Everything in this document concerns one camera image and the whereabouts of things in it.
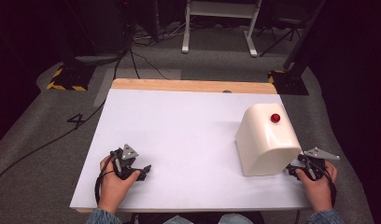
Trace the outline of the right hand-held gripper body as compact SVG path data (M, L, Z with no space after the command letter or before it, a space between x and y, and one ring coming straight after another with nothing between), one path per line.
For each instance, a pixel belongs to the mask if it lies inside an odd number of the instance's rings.
M340 157L318 147L306 150L298 156L298 161L303 164L302 170L313 181L328 176L325 166L326 160L339 161Z

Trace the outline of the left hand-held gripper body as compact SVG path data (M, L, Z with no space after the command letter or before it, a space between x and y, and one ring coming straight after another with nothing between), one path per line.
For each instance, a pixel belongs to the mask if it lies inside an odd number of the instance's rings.
M132 164L138 153L132 147L125 144L123 147L111 151L110 155L114 158L113 167L117 177L122 180L127 179L134 172Z

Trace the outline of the cream bread box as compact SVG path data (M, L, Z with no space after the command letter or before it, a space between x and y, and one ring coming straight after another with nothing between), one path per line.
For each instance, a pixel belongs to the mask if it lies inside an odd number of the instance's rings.
M273 114L280 115L278 123L271 122ZM277 175L302 151L287 112L280 104L249 107L235 142L245 176Z

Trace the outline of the person's right hand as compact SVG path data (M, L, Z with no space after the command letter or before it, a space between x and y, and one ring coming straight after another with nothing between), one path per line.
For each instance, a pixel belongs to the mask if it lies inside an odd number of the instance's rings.
M297 169L296 174L303 183L306 197L315 212L333 209L330 181L326 177L312 181L301 169Z

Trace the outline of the person's left hand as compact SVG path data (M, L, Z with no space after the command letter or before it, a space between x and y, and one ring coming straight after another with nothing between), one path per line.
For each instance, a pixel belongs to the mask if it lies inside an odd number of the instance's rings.
M103 171L103 180L98 208L115 214L140 172L135 171L127 179L122 180L116 176L113 163L108 156L100 162L100 169Z

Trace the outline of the person's lap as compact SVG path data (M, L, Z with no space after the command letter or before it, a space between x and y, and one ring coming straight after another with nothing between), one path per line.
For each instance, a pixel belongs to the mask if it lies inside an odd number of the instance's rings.
M127 224L265 224L260 212L138 213Z

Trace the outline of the black stand with striped base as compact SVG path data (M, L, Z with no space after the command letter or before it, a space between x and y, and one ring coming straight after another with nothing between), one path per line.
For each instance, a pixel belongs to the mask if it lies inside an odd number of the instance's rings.
M318 4L303 34L284 62L283 70L271 70L268 72L268 81L275 87L278 94L309 94L303 82L302 75L318 47L318 42L313 35L313 27L326 1L327 0L321 0Z
M47 0L46 22L50 41L62 64L54 73L48 89L86 91L95 71L94 65L78 61L70 47L64 25L59 18L59 0Z

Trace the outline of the black tripod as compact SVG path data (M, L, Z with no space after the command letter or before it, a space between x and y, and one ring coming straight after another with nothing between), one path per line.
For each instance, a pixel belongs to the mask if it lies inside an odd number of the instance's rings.
M302 30L304 26L305 23L300 20L282 18L272 20L269 25L262 28L262 30L259 32L259 35L262 34L266 29L270 29L274 38L274 43L266 50L264 50L260 56L264 56L287 37L292 39L294 35L301 36L300 30Z

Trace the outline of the white desk frame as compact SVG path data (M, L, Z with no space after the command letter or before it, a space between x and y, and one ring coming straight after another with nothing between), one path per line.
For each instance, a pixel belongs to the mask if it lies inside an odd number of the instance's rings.
M186 0L185 31L181 51L186 54L190 50L192 19L207 19L224 29L231 29L248 21L249 25L243 32L244 39L250 56L256 57L258 52L254 46L252 34L259 17L261 2L262 0Z

